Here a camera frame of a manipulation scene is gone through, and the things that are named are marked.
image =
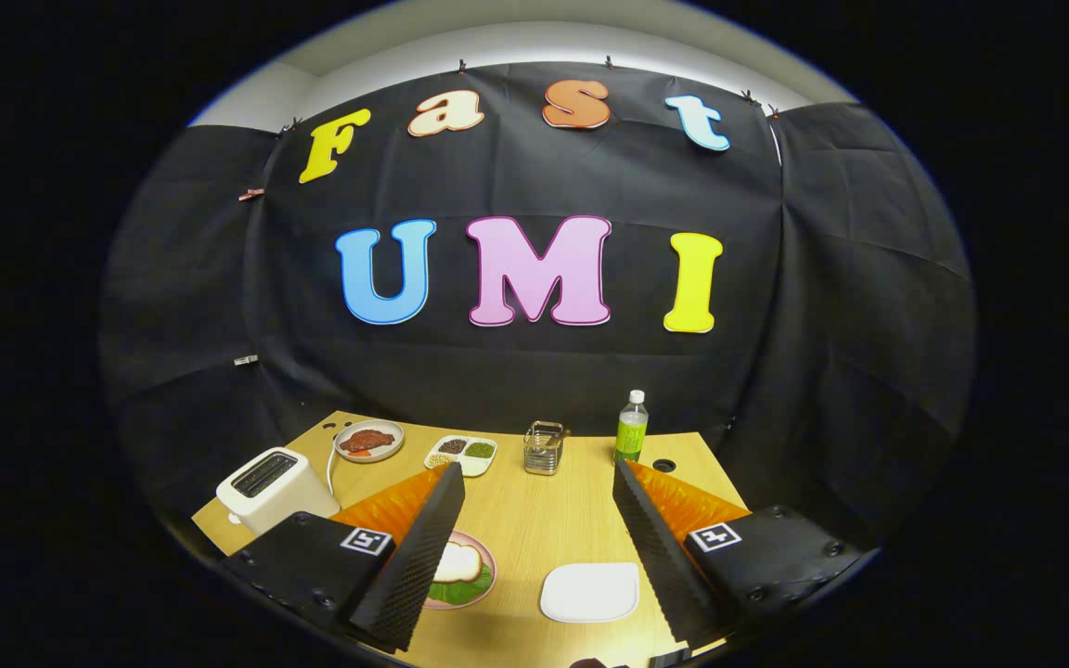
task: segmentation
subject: black fabric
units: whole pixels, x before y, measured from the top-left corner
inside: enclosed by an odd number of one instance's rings
[[[750,508],[793,504],[869,548],[959,434],[975,355],[967,262],[925,171],[864,107],[803,107],[773,128],[777,296],[718,460]]]
[[[609,123],[548,127],[543,92],[564,79],[603,81]],[[480,95],[482,123],[407,135],[417,103],[454,89]],[[686,138],[663,103],[678,94],[721,111],[728,151]],[[358,109],[372,118],[335,171],[300,185],[311,130]],[[266,193],[237,202],[247,187]],[[489,215],[514,217],[540,253],[564,217],[610,220],[610,321],[471,325],[478,247],[464,226]],[[390,229],[415,217],[437,223],[425,307],[398,326],[360,322],[344,306],[336,237],[376,229],[375,289],[393,295]],[[663,327],[676,232],[724,244],[710,333]],[[520,433],[555,419],[607,435],[638,388],[650,433],[700,432],[750,508],[788,503],[869,546],[917,501],[958,431],[972,298],[936,191],[861,106],[794,109],[771,130],[760,107],[695,81],[525,63],[377,90],[279,139],[184,130],[119,234],[102,358],[140,482],[183,515],[331,410]],[[547,309],[557,299],[559,288]],[[242,355],[259,361],[234,368]]]
[[[243,255],[270,133],[183,130],[135,195],[102,291],[102,368],[110,403],[249,355]]]
[[[554,81],[595,79],[613,118],[598,130],[543,122]],[[466,88],[486,114],[463,131],[415,138],[417,103]],[[665,97],[700,95],[719,109],[733,147],[712,155],[686,138]],[[329,176],[300,185],[311,130],[369,109]],[[429,424],[523,432],[533,419],[576,434],[610,434],[629,390],[648,389],[651,433],[722,435],[764,322],[777,261],[777,152],[759,109],[694,81],[580,63],[512,64],[407,81],[345,102],[290,133],[268,166],[250,229],[250,339],[262,356],[280,422],[300,403]],[[478,300],[478,247],[464,228],[512,216],[542,253],[561,220],[613,223],[603,251],[611,319],[566,327],[543,313],[506,327],[468,320]],[[427,306],[403,325],[360,322],[345,309],[336,237],[376,229],[375,289],[402,288],[391,226],[436,221]],[[669,333],[676,232],[725,246],[709,335]],[[552,296],[552,305],[557,299]],[[510,305],[516,301],[510,297]]]

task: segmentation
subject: screw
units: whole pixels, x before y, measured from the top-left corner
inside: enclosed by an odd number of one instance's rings
[[[336,609],[336,600],[319,589],[313,593],[313,601],[324,609]]]

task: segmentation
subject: table surface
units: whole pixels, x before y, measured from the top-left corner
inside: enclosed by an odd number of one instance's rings
[[[321,480],[332,436],[346,423],[365,418],[338,411],[284,447],[308,457]],[[605,665],[642,668],[650,658],[682,650],[666,625],[657,597],[620,512],[613,502],[615,437],[569,436],[556,475],[523,469],[523,436],[400,423],[403,445],[388,460],[360,464],[335,457],[332,486],[341,508],[351,507],[394,482],[424,470],[423,460],[441,436],[461,434],[496,440],[489,470],[464,479],[464,507],[456,529],[478,538],[497,564],[493,591],[466,608],[424,608],[409,651],[394,658],[421,667],[446,665],[523,665],[568,668],[573,661],[599,658]],[[522,425],[523,432],[527,425]],[[642,464],[675,461],[681,481],[747,508],[696,433],[646,436]],[[245,525],[233,524],[214,498],[192,516],[197,527],[227,555],[254,540]],[[633,562],[640,580],[640,602],[626,618],[598,624],[564,624],[543,617],[539,596],[543,578],[566,563]],[[695,654],[716,647],[700,648]]]

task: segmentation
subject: lettuce leaf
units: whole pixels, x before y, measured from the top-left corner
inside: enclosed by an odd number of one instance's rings
[[[432,582],[428,588],[428,597],[443,601],[450,605],[464,605],[489,591],[493,584],[493,573],[482,563],[481,574],[471,582]]]

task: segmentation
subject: metal container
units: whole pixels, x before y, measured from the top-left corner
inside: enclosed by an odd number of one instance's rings
[[[539,419],[523,436],[523,465],[527,473],[555,475],[563,461],[563,440],[572,434],[559,422]]]

